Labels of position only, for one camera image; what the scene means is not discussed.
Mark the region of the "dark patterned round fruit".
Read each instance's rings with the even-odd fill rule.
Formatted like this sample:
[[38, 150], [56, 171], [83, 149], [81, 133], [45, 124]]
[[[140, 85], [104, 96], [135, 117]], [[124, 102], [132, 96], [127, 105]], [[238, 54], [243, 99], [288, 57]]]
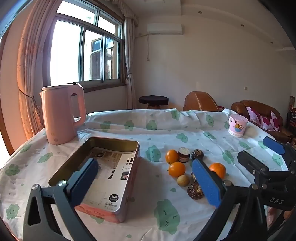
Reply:
[[198, 200], [204, 197], [204, 192], [198, 182], [190, 184], [187, 189], [190, 198]]

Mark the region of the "pink metal tin box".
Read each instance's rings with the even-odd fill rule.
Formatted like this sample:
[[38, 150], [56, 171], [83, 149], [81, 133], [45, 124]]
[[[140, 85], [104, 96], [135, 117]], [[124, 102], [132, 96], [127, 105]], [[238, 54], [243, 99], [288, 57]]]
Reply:
[[124, 222], [139, 165], [138, 152], [138, 141], [90, 137], [56, 171], [49, 185], [68, 181], [92, 158], [99, 170], [82, 203], [75, 208], [108, 222]]

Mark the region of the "large wrinkled orange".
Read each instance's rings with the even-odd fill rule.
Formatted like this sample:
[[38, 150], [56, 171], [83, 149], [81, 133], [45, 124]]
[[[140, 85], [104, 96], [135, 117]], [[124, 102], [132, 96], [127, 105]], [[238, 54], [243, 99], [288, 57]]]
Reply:
[[226, 175], [226, 168], [221, 163], [213, 163], [209, 167], [210, 171], [215, 172], [221, 179], [224, 179]]

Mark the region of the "pink floral cushion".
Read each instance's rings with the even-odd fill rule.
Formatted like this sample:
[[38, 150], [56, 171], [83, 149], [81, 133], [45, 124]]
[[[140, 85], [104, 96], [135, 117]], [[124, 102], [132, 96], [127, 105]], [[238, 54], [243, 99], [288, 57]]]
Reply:
[[264, 116], [258, 111], [251, 107], [246, 108], [249, 114], [249, 120], [257, 124], [260, 128], [265, 131], [279, 131], [280, 130], [280, 119], [276, 117], [273, 111], [271, 111], [271, 116]]

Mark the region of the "white cloud print tablecloth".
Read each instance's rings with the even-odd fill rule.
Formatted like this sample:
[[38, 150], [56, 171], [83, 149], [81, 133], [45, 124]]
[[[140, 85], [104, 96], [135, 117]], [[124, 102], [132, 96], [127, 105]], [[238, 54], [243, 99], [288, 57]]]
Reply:
[[72, 141], [49, 144], [40, 131], [20, 146], [1, 169], [1, 218], [18, 238], [34, 184], [43, 187], [89, 137], [139, 142], [139, 166], [127, 218], [110, 223], [86, 213], [80, 217], [98, 240], [193, 240], [214, 212], [206, 198], [191, 199], [168, 174], [168, 150], [200, 149], [207, 165], [221, 163], [226, 178], [249, 186], [254, 177], [237, 160], [247, 151], [272, 171], [285, 171], [283, 158], [263, 145], [267, 133], [249, 123], [244, 136], [228, 133], [231, 111], [121, 110], [91, 113]]

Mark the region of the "pink electric kettle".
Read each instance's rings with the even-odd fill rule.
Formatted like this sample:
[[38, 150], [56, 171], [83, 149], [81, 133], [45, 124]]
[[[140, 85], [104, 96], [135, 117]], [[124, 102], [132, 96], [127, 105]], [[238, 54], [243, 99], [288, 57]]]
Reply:
[[[77, 95], [80, 119], [74, 120], [72, 95]], [[48, 142], [61, 145], [77, 136], [77, 128], [86, 120], [83, 87], [76, 84], [43, 87], [40, 92]]]

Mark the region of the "small yellow-brown round fruit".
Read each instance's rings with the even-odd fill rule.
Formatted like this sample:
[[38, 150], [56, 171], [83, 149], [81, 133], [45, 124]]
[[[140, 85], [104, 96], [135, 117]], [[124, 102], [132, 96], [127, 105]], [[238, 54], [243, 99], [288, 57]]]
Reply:
[[180, 175], [177, 178], [177, 184], [181, 187], [186, 187], [188, 186], [190, 183], [190, 178], [188, 177], [188, 175]]

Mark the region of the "dark brown walnut-like fruit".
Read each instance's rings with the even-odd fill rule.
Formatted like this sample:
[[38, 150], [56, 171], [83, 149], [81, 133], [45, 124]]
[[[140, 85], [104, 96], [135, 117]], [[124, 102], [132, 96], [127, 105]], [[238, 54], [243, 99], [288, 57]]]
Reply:
[[200, 149], [195, 149], [191, 152], [191, 158], [192, 160], [196, 160], [196, 159], [203, 160], [204, 153]]

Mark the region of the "dark round stool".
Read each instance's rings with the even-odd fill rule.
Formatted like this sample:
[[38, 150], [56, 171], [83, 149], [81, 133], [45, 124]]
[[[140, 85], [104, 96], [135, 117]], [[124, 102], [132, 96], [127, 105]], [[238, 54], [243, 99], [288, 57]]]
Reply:
[[159, 95], [145, 95], [138, 99], [139, 103], [147, 104], [148, 109], [161, 109], [161, 106], [169, 104], [169, 98]]

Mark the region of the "brown leather sofa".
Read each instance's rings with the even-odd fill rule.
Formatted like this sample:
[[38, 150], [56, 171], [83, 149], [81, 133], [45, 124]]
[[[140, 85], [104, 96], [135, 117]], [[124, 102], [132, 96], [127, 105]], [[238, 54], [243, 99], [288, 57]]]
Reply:
[[258, 101], [242, 100], [233, 103], [231, 110], [246, 117], [251, 123], [272, 135], [277, 141], [281, 143], [292, 142], [293, 135], [283, 131], [283, 118], [275, 108]]

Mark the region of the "sliding glass window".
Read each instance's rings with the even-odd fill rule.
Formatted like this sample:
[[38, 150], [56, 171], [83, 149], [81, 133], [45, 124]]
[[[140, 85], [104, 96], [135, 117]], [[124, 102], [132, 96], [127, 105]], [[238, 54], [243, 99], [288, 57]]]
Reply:
[[79, 83], [85, 92], [122, 86], [123, 15], [107, 1], [62, 1], [46, 37], [43, 85]]

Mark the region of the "brown cylinder cake slice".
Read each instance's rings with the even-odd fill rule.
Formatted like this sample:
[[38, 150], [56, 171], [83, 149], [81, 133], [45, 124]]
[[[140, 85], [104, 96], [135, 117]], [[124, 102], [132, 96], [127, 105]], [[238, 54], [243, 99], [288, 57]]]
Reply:
[[186, 147], [180, 147], [178, 151], [178, 161], [181, 163], [186, 163], [190, 158], [190, 150]]

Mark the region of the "white wall air conditioner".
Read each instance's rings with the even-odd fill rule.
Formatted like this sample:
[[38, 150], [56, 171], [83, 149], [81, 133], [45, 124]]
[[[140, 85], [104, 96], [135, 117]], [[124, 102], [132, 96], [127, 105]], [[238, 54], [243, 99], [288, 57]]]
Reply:
[[182, 35], [183, 28], [181, 24], [174, 23], [149, 23], [147, 24], [149, 34]]

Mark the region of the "pink cartoon cup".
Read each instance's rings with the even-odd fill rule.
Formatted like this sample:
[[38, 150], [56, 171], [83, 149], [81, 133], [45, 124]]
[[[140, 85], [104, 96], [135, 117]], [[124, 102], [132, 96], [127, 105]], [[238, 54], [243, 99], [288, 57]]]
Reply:
[[241, 116], [239, 114], [229, 115], [229, 120], [228, 120], [229, 134], [238, 138], [243, 137], [247, 123], [248, 123], [248, 119], [244, 116]]

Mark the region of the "smooth orange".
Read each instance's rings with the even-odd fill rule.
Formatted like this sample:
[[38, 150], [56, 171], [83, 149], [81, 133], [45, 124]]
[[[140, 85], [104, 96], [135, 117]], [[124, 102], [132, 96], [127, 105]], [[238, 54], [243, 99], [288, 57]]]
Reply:
[[165, 156], [166, 162], [171, 165], [178, 161], [179, 154], [176, 150], [168, 150]]
[[174, 162], [168, 168], [168, 173], [174, 178], [178, 178], [185, 174], [186, 167], [181, 162]]

